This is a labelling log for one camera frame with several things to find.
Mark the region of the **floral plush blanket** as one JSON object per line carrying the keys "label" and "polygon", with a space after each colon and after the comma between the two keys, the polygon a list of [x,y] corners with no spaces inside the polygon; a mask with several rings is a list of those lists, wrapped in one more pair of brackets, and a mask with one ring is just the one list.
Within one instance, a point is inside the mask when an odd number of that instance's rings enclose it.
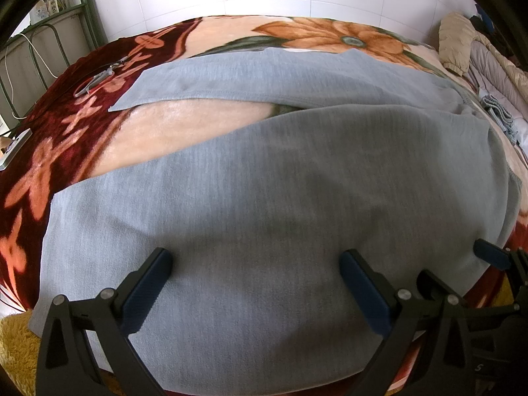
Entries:
{"label": "floral plush blanket", "polygon": [[[440,62],[439,50],[357,22],[309,17],[210,16],[185,20],[98,48],[68,68],[36,104],[33,136],[1,176],[1,319],[32,310],[39,295],[42,244],[54,194],[75,183],[164,155],[199,137],[195,120],[173,122],[158,110],[110,106],[145,70],[196,55],[267,48],[357,49],[381,62],[472,84]],[[124,58],[106,81],[81,97],[86,80]]]}

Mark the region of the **white phone on blanket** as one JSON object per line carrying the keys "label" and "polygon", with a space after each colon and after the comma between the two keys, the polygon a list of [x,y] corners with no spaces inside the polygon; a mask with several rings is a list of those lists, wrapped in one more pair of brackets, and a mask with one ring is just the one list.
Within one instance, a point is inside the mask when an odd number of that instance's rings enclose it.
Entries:
{"label": "white phone on blanket", "polygon": [[14,139],[10,139],[10,143],[1,148],[1,170],[4,171],[14,160],[16,155],[21,151],[22,147],[28,142],[32,135],[31,129],[23,131]]}

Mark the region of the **green metal bed frame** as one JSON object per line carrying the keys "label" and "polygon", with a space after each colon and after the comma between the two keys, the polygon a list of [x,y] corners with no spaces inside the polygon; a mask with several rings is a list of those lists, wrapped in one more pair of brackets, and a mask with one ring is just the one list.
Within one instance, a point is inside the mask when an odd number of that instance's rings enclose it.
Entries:
{"label": "green metal bed frame", "polygon": [[95,0],[1,0],[1,127],[22,122],[68,67],[105,44]]}

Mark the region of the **folded grey striped cloth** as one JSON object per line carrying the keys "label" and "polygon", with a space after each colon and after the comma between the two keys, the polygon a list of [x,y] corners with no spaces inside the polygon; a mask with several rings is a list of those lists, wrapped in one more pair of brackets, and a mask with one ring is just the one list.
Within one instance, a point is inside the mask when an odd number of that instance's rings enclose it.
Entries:
{"label": "folded grey striped cloth", "polygon": [[499,126],[501,131],[507,136],[512,145],[518,144],[518,131],[514,126],[514,119],[508,110],[502,106],[493,95],[484,95],[480,98],[480,103],[489,117]]}

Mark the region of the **silver scissors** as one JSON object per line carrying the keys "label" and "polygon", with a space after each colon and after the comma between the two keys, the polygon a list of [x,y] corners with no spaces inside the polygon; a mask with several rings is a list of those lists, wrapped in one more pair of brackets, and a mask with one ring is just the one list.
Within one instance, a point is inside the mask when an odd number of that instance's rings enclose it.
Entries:
{"label": "silver scissors", "polygon": [[125,62],[125,59],[122,58],[118,60],[117,62],[111,63],[107,66],[104,71],[95,74],[90,79],[83,82],[79,87],[74,91],[73,97],[81,97],[83,95],[88,94],[92,89],[96,88],[99,84],[106,81],[107,79],[111,78],[114,74],[117,68],[122,66]]}

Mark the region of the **yellow fluffy rug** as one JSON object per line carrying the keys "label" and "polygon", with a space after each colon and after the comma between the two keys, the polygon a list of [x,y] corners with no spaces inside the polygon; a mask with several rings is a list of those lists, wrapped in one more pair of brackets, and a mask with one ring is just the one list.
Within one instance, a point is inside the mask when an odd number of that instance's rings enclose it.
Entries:
{"label": "yellow fluffy rug", "polygon": [[36,394],[40,338],[29,330],[32,310],[1,319],[1,366],[22,395]]}

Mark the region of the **grey sweat pants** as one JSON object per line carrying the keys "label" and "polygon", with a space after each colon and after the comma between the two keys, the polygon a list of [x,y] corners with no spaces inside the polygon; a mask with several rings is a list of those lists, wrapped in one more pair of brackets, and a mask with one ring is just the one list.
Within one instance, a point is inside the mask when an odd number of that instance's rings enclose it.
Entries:
{"label": "grey sweat pants", "polygon": [[454,82],[357,50],[269,48],[149,68],[115,110],[188,98],[291,112],[57,192],[33,333],[55,295],[92,297],[163,247],[175,271],[132,337],[158,383],[304,390],[361,371],[380,343],[342,252],[397,287],[427,268],[463,294],[486,269],[474,241],[514,229],[523,176]]}

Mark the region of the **beige puffer jacket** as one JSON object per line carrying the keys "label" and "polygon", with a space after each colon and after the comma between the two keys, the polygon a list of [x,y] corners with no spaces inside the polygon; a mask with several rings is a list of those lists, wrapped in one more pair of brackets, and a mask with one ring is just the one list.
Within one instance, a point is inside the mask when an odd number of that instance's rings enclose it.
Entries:
{"label": "beige puffer jacket", "polygon": [[527,118],[527,72],[495,48],[464,15],[452,12],[440,22],[440,62],[464,77],[472,70],[486,79],[499,94]]}

